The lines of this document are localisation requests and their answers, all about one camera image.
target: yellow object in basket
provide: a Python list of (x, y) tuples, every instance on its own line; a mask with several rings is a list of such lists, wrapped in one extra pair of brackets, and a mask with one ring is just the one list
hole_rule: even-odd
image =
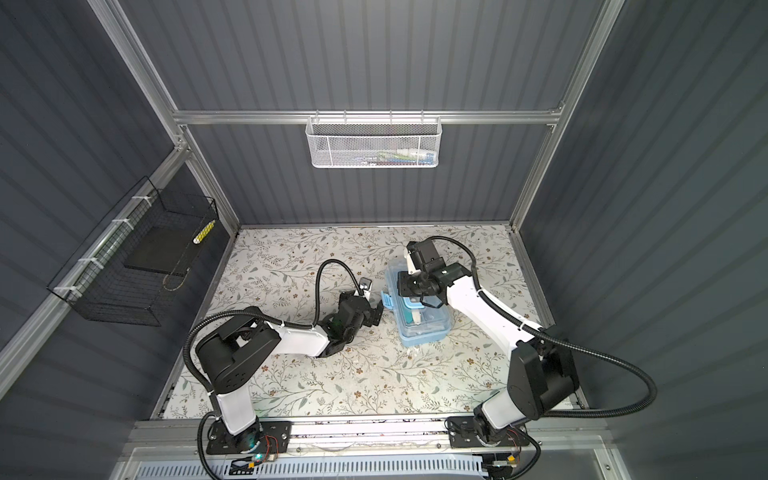
[(203, 238), (205, 238), (206, 235), (214, 228), (214, 224), (216, 223), (215, 220), (211, 220), (208, 225), (205, 226), (198, 234), (197, 237), (192, 240), (193, 243), (200, 243), (203, 241)]

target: striped gray wall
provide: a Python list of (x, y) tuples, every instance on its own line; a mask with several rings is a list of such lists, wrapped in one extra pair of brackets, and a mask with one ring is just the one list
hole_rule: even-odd
[(327, 169), (304, 127), (190, 127), (243, 224), (509, 220), (544, 125), (448, 125), (440, 165)]
[[(172, 146), (87, 2), (0, 1), (0, 346)], [(200, 193), (186, 168), (169, 188)], [(228, 240), (218, 230), (173, 321), (63, 320), (0, 401), (0, 478), (107, 478), (208, 288)]]
[(86, 2), (0, 2), (0, 346), (172, 147)]
[[(768, 3), (629, 2), (522, 229), (571, 339), (646, 369), (633, 478), (761, 478)], [(591, 405), (642, 385), (578, 359)]]
[(131, 0), (185, 110), (555, 108), (599, 0)]

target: black wire basket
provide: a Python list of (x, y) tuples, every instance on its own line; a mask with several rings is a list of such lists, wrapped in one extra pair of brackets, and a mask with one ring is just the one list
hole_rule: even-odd
[(209, 244), (205, 237), (222, 228), (216, 202), (153, 189), (126, 218), (112, 221), (111, 235), (74, 262), (77, 273), (69, 273), (68, 284), (62, 286), (60, 271), (48, 289), (85, 319), (159, 326)]

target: floral tablecloth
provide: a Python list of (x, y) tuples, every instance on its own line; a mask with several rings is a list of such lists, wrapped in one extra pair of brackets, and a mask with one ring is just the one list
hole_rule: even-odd
[[(410, 240), (430, 235), (462, 241), (478, 258), (483, 286), (538, 321), (502, 225), (243, 230), (209, 313), (255, 305), (276, 318), (310, 322), (315, 273), (331, 257), (372, 279), (372, 300), (378, 302), (387, 263)], [(447, 263), (468, 265), (458, 247), (446, 242), (437, 247)], [(338, 292), (352, 289), (339, 266), (329, 265), (321, 280), (320, 318), (336, 308)], [(379, 326), (363, 327), (329, 358), (272, 355), (248, 383), (253, 406), (261, 417), (470, 411), (505, 386), (508, 361), (472, 321), (456, 311), (452, 315), (453, 329), (437, 343), (404, 347), (394, 315), (385, 310)], [(208, 410), (204, 389), (185, 368), (164, 418), (200, 418)]]

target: yellow connector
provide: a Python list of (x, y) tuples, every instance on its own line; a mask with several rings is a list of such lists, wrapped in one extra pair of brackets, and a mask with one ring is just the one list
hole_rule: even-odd
[(206, 225), (198, 234), (197, 237), (192, 240), (193, 243), (200, 243), (203, 241), (203, 238), (205, 238), (206, 235), (214, 228), (214, 224), (216, 223), (215, 220), (211, 220), (208, 225)]

